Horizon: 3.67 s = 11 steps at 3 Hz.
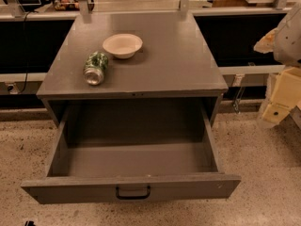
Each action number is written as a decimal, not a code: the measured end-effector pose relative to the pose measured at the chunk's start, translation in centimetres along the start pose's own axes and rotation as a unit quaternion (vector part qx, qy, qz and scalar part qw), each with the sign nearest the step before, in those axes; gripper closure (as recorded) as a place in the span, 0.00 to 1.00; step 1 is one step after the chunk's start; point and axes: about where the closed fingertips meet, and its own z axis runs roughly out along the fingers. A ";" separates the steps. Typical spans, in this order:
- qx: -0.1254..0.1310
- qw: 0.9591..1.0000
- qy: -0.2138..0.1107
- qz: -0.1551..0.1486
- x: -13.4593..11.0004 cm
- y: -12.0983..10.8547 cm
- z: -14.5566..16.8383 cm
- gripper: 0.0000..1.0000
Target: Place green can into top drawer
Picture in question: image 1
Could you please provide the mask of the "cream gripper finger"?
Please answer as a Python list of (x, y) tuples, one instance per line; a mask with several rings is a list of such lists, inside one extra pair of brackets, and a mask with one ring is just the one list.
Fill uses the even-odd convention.
[(267, 54), (274, 51), (274, 40), (277, 29), (274, 28), (256, 42), (253, 49), (255, 52)]

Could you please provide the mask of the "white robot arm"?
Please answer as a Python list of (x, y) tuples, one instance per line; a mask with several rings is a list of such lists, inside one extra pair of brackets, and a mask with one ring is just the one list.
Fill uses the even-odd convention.
[(296, 3), (253, 49), (262, 54), (272, 52), (274, 60), (285, 66), (301, 67), (301, 4)]

